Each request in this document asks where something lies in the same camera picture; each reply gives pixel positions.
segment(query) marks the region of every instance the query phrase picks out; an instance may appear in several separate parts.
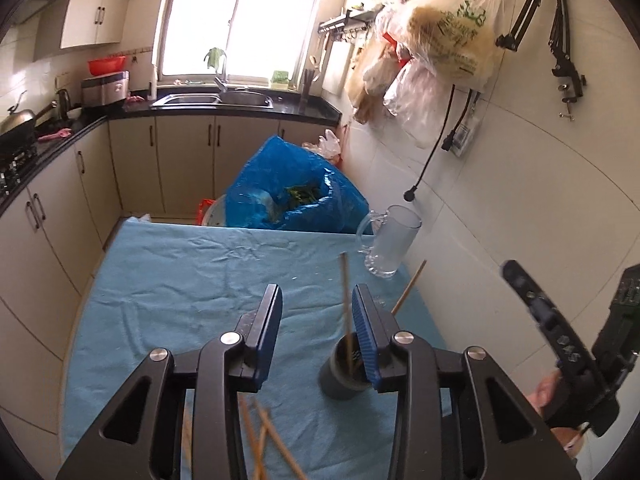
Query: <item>kitchen sink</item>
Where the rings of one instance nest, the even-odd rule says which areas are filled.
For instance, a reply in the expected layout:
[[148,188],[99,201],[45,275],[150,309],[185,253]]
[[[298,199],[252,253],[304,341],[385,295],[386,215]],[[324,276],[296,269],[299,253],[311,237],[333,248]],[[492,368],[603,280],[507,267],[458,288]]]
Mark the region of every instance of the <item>kitchen sink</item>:
[[171,94],[152,104],[154,107],[211,106],[214,108],[273,108],[273,101],[258,92],[230,91],[220,94]]

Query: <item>cutting board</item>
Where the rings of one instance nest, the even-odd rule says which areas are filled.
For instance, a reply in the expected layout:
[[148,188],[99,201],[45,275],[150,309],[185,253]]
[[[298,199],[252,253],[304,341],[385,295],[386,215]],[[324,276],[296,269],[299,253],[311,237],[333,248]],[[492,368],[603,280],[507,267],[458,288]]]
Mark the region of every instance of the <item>cutting board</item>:
[[344,79],[347,76],[351,56],[353,55],[353,43],[334,41],[331,47],[329,61],[324,70],[322,89],[334,95],[340,96],[344,88]]

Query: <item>glass mug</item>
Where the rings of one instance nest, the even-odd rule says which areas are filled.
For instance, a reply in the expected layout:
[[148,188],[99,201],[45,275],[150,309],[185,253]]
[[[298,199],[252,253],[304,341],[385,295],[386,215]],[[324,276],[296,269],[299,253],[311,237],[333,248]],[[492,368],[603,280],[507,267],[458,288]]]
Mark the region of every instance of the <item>glass mug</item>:
[[[366,246],[362,234],[372,222],[379,222],[380,227],[375,231],[373,245]],[[366,254],[364,266],[367,270],[380,278],[393,276],[421,226],[420,217],[402,205],[390,206],[384,214],[375,211],[367,214],[356,232],[356,240],[361,246],[358,252]]]

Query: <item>person's hand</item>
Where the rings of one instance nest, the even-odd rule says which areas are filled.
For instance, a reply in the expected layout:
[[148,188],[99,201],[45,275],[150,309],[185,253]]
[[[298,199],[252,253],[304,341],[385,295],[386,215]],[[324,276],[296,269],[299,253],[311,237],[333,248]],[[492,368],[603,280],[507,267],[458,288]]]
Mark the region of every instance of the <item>person's hand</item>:
[[[553,399],[561,377],[562,374],[560,373],[560,370],[556,370],[544,377],[538,384],[536,391],[527,396],[527,400],[536,409],[539,415],[542,414],[542,408],[548,405],[548,403],[551,402],[551,399]],[[576,439],[576,437],[579,437],[569,449],[566,449],[566,452],[571,458],[574,458],[578,453],[580,453],[580,450],[584,445],[584,438],[580,436],[579,431],[574,430],[573,428],[553,428],[551,431],[565,449],[568,444]]]

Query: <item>blue tablecloth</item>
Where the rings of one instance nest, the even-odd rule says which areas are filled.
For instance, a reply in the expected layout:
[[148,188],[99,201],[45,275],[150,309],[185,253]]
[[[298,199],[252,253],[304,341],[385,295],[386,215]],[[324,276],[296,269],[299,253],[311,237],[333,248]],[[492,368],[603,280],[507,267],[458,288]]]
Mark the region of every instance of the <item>blue tablecloth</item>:
[[[74,341],[63,413],[66,455],[151,349],[200,348],[232,330],[242,313],[257,308],[266,285],[277,283],[282,322],[258,398],[310,479],[385,479],[396,394],[369,390],[339,402],[325,398],[317,384],[342,333],[339,253],[350,254],[350,285],[366,283],[385,308],[408,282],[403,268],[388,280],[369,274],[355,249],[353,235],[124,222]],[[416,290],[398,322],[445,347]],[[447,399],[443,410],[450,410]],[[251,471],[250,448],[244,449]],[[266,466],[270,478],[295,478],[272,444]]]

